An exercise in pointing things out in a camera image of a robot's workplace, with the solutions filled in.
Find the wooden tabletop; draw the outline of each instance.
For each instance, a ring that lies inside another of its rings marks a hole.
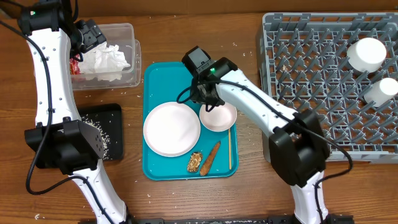
[[[97,24],[129,22],[141,43],[142,78],[154,62],[179,61],[199,45],[212,58],[228,57],[255,84],[256,32],[262,14],[205,16],[98,17]],[[24,130],[34,127],[36,89],[32,58],[26,42],[0,27],[0,223],[76,223],[94,220],[86,199],[74,183],[33,196],[25,179],[34,152]],[[142,171],[143,85],[135,88],[77,91],[78,106],[118,103],[123,109],[124,159],[106,162],[118,195],[136,218],[244,218],[293,214],[290,187],[262,155],[261,132],[238,114],[239,169],[226,179],[155,182]],[[347,168],[328,163],[326,174]],[[358,163],[354,170],[324,183],[330,213],[354,215],[356,223],[397,223],[398,166]],[[65,178],[59,170],[34,172],[32,188],[44,189]]]

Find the crumpled white paper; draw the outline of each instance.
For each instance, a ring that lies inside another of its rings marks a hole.
[[[131,65],[127,63],[124,53],[119,51],[118,45],[110,45],[106,47],[106,42],[98,45],[89,52],[83,54],[83,61],[78,63],[80,73],[91,74],[91,73],[103,73],[103,72],[120,72],[126,67]],[[86,80],[92,80],[95,77],[98,81],[107,80],[120,80],[122,77],[121,73],[115,73],[111,75],[87,75]]]

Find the oval white plate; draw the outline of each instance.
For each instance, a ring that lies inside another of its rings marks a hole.
[[[238,113],[236,108],[229,103],[216,106],[206,112],[206,105],[202,105],[199,112],[201,123],[210,131],[222,132],[228,130],[236,121]]]
[[[198,115],[187,105],[176,102],[155,107],[144,122],[144,139],[161,156],[181,156],[199,140]]]

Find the gray dish drying rack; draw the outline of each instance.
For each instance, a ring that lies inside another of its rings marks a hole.
[[[398,163],[398,96],[378,108],[363,100],[373,83],[398,79],[397,24],[394,13],[267,13],[257,35],[262,90],[297,111],[318,112],[324,135],[354,160]],[[346,56],[365,37],[387,49],[374,73],[354,72]],[[344,159],[331,148],[329,161]]]

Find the white plate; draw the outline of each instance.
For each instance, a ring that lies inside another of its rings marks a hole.
[[[176,102],[155,107],[144,122],[144,139],[161,156],[181,156],[199,140],[198,115],[187,105]]]
[[[237,116],[236,108],[229,103],[216,106],[210,112],[206,112],[206,105],[202,105],[199,112],[200,121],[204,127],[215,132],[228,130],[234,125]]]

